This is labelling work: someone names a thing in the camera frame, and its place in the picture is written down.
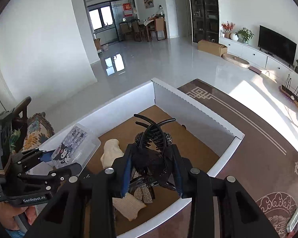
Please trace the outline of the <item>person's left hand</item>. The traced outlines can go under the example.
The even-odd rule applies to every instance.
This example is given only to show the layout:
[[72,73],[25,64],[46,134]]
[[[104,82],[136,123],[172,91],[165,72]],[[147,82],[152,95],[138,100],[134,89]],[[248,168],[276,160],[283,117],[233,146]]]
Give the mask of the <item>person's left hand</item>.
[[30,225],[35,221],[37,214],[34,206],[13,207],[9,203],[0,202],[0,223],[8,230],[19,230],[19,225],[14,217],[25,213]]

